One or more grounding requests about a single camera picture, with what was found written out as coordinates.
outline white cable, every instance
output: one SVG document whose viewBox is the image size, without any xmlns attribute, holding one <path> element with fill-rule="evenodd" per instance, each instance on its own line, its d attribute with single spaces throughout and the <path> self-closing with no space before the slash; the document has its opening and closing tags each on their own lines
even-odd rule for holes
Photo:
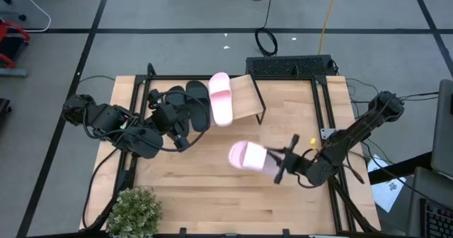
<svg viewBox="0 0 453 238">
<path fill-rule="evenodd" d="M 42 30 L 24 30 L 24 31 L 27 32 L 27 33 L 42 33 L 42 32 L 45 32 L 47 29 L 49 29 L 50 24 L 52 22 L 52 19 L 50 18 L 49 14 L 47 14 L 47 12 L 45 12 L 41 7 L 39 7 L 33 0 L 30 0 L 30 1 L 31 1 L 32 4 L 35 4 L 36 8 L 38 8 L 41 12 L 43 12 L 49 18 L 49 23 Z"/>
</svg>

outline green plant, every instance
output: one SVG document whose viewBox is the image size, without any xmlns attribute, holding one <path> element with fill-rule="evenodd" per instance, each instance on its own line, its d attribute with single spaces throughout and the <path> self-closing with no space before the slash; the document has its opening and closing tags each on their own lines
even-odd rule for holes
<svg viewBox="0 0 453 238">
<path fill-rule="evenodd" d="M 121 238 L 151 237 L 162 220 L 162 203 L 147 189 L 121 191 L 107 219 L 107 232 Z"/>
</svg>

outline white paper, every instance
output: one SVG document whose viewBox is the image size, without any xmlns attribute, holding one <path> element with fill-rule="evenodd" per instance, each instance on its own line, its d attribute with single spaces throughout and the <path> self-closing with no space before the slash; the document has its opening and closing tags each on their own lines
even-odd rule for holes
<svg viewBox="0 0 453 238">
<path fill-rule="evenodd" d="M 388 166 L 388 164 L 385 161 L 382 161 L 377 155 L 374 155 L 373 157 L 380 166 L 382 167 Z M 380 169 L 379 166 L 377 166 L 376 163 L 374 163 L 374 161 L 370 161 L 368 164 L 368 172 L 377 169 Z M 395 200 L 398 197 L 399 193 L 401 192 L 403 186 L 404 185 L 395 178 L 390 181 L 371 186 L 371 189 L 373 191 L 374 202 L 385 211 L 390 212 L 390 209 L 394 205 Z"/>
</svg>

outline pink slide sandal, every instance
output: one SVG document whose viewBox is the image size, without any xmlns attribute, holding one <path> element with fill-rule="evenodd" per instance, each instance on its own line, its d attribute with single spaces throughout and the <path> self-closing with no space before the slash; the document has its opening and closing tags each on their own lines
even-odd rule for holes
<svg viewBox="0 0 453 238">
<path fill-rule="evenodd" d="M 279 168 L 266 152 L 267 149 L 259 144 L 242 141 L 231 147 L 228 158 L 237 169 L 259 171 L 274 177 Z"/>
<path fill-rule="evenodd" d="M 207 87 L 210 92 L 214 122 L 218 126 L 231 125 L 233 123 L 233 103 L 228 74 L 224 72 L 214 74 Z"/>
</svg>

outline wooden tabletop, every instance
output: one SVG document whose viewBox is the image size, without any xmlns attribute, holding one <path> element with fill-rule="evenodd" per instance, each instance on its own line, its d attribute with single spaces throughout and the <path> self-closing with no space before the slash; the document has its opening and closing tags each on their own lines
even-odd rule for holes
<svg viewBox="0 0 453 238">
<path fill-rule="evenodd" d="M 110 104 L 129 108 L 133 76 L 118 76 Z M 152 89 L 165 91 L 187 81 L 155 80 Z M 310 147 L 315 137 L 320 147 L 319 131 L 309 81 L 257 81 L 267 110 L 262 125 L 255 116 L 235 120 L 229 127 L 211 127 L 203 138 L 182 153 L 159 152 L 154 159 L 139 159 L 135 186 L 152 188 L 163 202 L 164 220 L 159 233 L 178 233 L 186 227 L 192 234 L 335 234 L 327 183 L 315 189 L 297 184 L 296 176 L 284 176 L 280 185 L 253 171 L 230 166 L 228 152 L 239 140 L 259 142 L 269 147 L 289 145 L 294 133 L 300 135 L 295 152 Z M 354 122 L 354 115 L 342 76 L 328 77 L 333 114 L 337 128 Z M 325 126 L 328 128 L 322 89 L 319 97 Z M 189 140 L 197 134 L 190 134 Z M 164 136 L 164 146 L 174 147 Z M 96 166 L 113 150 L 101 142 Z M 359 145 L 352 151 L 362 153 Z M 93 182 L 86 219 L 92 223 L 110 200 L 120 154 L 117 153 L 99 169 Z M 354 169 L 365 180 L 362 185 L 347 169 L 350 197 L 360 212 L 380 229 L 363 159 L 350 155 Z M 347 230 L 344 206 L 338 197 L 343 229 Z"/>
</svg>

